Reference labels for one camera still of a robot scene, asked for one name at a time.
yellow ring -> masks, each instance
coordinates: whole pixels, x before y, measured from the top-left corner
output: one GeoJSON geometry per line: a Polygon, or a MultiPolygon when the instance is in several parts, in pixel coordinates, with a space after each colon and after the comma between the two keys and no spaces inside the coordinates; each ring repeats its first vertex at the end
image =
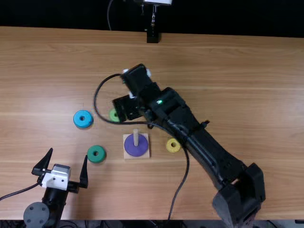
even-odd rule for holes
{"type": "Polygon", "coordinates": [[[166,148],[170,153],[175,153],[181,149],[179,142],[172,138],[167,141],[166,148]]]}

wood grain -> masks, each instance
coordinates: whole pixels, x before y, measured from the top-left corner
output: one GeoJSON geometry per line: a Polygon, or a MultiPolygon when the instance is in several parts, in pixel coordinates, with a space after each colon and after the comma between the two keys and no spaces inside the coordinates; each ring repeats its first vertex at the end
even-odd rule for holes
{"type": "MultiPolygon", "coordinates": [[[[102,79],[144,63],[161,88],[170,86],[230,153],[265,176],[266,201],[257,219],[304,217],[304,40],[163,34],[146,44],[145,33],[0,27],[0,195],[36,181],[33,165],[54,148],[51,164],[72,167],[78,180],[87,149],[107,151],[104,164],[89,164],[89,188],[69,194],[62,219],[166,219],[185,171],[182,151],[165,149],[169,138],[149,132],[152,157],[125,161],[122,135],[132,127],[103,123],[79,130],[73,115],[93,111],[102,79]]],[[[102,113],[125,95],[118,79],[100,92],[102,113]]],[[[190,173],[173,219],[218,219],[210,178],[191,157],[190,173]]],[[[0,219],[22,219],[44,189],[0,202],[0,219]]]]}

blue ring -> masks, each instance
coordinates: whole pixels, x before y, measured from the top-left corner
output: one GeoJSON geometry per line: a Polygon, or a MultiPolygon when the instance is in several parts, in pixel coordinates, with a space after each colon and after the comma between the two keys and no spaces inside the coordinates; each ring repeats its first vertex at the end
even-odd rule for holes
{"type": "Polygon", "coordinates": [[[87,110],[80,110],[73,117],[74,124],[79,128],[87,128],[92,125],[93,117],[87,110]]]}

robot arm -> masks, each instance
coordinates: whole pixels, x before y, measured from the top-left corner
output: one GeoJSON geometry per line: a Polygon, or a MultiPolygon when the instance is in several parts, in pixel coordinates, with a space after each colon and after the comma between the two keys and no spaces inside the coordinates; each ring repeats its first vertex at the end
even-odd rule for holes
{"type": "Polygon", "coordinates": [[[144,116],[168,129],[203,166],[219,190],[213,207],[230,227],[250,226],[265,200],[262,170],[228,153],[199,123],[179,94],[171,88],[160,90],[149,78],[143,64],[121,75],[132,96],[113,100],[121,122],[144,116]]]}
{"type": "Polygon", "coordinates": [[[80,182],[70,181],[69,166],[55,164],[48,170],[52,156],[51,148],[47,154],[34,166],[32,174],[38,176],[37,182],[46,188],[42,202],[30,204],[24,211],[23,219],[27,228],[56,228],[66,205],[69,192],[78,193],[79,188],[87,188],[87,156],[80,173],[80,182]]]}

black background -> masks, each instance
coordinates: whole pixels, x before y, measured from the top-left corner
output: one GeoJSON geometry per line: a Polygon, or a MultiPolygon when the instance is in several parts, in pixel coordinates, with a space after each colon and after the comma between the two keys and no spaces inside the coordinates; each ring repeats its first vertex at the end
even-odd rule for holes
{"type": "MultiPolygon", "coordinates": [[[[107,30],[108,3],[1,0],[0,25],[107,30]]],[[[133,0],[113,1],[112,30],[144,31],[143,18],[133,0]]],[[[173,0],[159,7],[157,20],[161,32],[304,37],[304,0],[173,0]]]]}

